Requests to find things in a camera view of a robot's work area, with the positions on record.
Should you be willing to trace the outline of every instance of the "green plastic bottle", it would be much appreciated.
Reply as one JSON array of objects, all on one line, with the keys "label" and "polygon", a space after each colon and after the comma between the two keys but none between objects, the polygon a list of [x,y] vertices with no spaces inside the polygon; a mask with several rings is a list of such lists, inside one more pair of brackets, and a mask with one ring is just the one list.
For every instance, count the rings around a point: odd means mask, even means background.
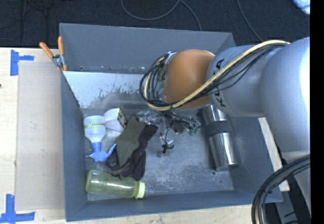
[{"label": "green plastic bottle", "polygon": [[110,194],[122,198],[143,198],[145,183],[131,177],[121,180],[100,170],[90,170],[87,176],[86,191],[91,194]]}]

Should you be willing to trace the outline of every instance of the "black carpet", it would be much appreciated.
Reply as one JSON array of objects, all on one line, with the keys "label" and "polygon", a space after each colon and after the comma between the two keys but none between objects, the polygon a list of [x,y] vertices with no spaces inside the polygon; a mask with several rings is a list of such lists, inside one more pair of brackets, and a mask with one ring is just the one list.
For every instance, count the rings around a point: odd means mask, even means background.
[{"label": "black carpet", "polygon": [[141,20],[122,0],[0,0],[0,46],[56,48],[61,22],[231,32],[237,46],[310,35],[310,15],[292,0],[177,1],[123,0]]}]

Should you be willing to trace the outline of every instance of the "yellow cable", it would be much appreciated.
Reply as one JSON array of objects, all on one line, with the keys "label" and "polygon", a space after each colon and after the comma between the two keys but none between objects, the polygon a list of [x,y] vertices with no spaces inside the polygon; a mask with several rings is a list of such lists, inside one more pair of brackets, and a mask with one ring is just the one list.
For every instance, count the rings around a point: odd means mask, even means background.
[{"label": "yellow cable", "polygon": [[[231,62],[229,62],[227,65],[225,65],[222,69],[220,69],[215,75],[213,75],[213,77],[209,78],[202,86],[200,86],[197,90],[195,90],[193,93],[191,93],[189,96],[187,96],[186,98],[178,101],[177,103],[173,104],[173,105],[168,105],[168,106],[164,106],[164,107],[158,107],[158,106],[154,106],[149,102],[146,102],[147,105],[154,109],[154,110],[159,110],[159,111],[166,111],[166,110],[170,110],[172,108],[178,108],[182,105],[184,105],[186,102],[188,102],[189,100],[191,100],[193,97],[195,97],[196,95],[198,95],[200,92],[202,92],[206,87],[208,87],[214,80],[216,80],[218,77],[220,77],[223,73],[225,73],[228,69],[230,69],[233,65],[235,65],[237,62],[239,62],[240,60],[242,60],[244,57],[246,57],[247,55],[251,54],[252,52],[263,48],[265,46],[268,45],[273,45],[273,44],[290,44],[289,42],[286,41],[282,41],[282,40],[269,40],[269,41],[265,41],[262,42],[260,44],[257,44],[251,48],[249,48],[248,50],[246,50],[244,53],[240,54],[239,56],[237,56],[235,59],[233,59]],[[147,98],[146,95],[146,90],[147,90],[147,83],[149,80],[150,74],[148,76],[148,79],[145,83],[145,87],[144,87],[144,95],[145,98]]]}]

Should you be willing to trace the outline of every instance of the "blue tape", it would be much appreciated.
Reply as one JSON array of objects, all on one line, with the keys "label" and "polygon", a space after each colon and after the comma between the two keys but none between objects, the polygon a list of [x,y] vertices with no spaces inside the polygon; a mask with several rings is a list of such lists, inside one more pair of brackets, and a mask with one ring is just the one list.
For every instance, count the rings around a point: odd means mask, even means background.
[{"label": "blue tape", "polygon": [[6,195],[6,212],[1,213],[0,223],[15,224],[17,221],[34,220],[35,211],[31,213],[16,214],[15,212],[15,196],[11,194]]},{"label": "blue tape", "polygon": [[19,52],[11,50],[11,60],[10,60],[10,76],[18,75],[18,62],[20,60],[33,61],[34,57],[29,55],[19,56]]}]

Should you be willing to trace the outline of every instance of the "yellow bottle cap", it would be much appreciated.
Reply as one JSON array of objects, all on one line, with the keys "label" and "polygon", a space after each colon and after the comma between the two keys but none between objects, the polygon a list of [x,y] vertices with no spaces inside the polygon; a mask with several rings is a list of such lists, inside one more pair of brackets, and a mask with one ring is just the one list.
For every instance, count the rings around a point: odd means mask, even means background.
[{"label": "yellow bottle cap", "polygon": [[145,194],[145,183],[140,181],[139,187],[138,187],[138,193],[135,196],[135,199],[142,199]]}]

